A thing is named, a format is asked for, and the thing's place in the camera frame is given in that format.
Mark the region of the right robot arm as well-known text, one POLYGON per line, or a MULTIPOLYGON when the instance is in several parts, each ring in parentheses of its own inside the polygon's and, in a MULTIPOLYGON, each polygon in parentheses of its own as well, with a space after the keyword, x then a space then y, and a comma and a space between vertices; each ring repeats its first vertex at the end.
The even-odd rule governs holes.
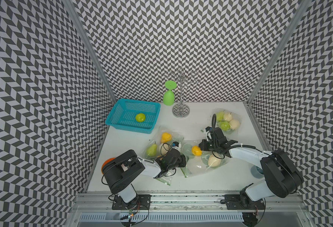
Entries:
POLYGON ((210 151, 218 159, 239 159, 262 170, 263 180, 240 191, 243 202, 255 202, 272 196, 285 198, 296 193, 303 184, 302 172, 286 152, 280 149, 260 151, 252 145, 237 144, 235 140, 228 140, 220 128, 207 127, 203 132, 206 139, 199 144, 201 150, 210 151))

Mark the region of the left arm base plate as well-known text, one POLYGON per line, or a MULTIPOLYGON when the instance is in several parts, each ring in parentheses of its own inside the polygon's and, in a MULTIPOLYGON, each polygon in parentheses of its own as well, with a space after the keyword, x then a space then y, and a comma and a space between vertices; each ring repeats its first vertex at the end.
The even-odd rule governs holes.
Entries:
POLYGON ((150 194, 138 194, 129 203, 125 203, 119 195, 115 195, 112 203, 112 210, 148 210, 150 208, 150 202, 150 194))

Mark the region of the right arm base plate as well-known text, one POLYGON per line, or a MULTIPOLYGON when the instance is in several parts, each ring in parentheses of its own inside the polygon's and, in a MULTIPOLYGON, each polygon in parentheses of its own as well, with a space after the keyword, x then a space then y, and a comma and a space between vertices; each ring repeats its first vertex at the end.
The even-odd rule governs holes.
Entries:
POLYGON ((228 210, 264 210, 266 208, 263 199, 252 201, 246 195, 225 194, 224 202, 228 210))

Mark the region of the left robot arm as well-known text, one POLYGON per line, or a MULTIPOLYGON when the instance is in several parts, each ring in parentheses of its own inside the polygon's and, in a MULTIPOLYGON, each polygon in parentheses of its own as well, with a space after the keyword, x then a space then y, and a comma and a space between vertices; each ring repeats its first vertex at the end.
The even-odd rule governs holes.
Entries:
POLYGON ((154 160, 139 157, 134 150, 107 160, 101 172, 112 194, 117 195, 126 204, 133 203, 138 197, 132 182, 140 175, 159 179, 168 172, 186 166, 186 158, 173 148, 165 155, 154 160))

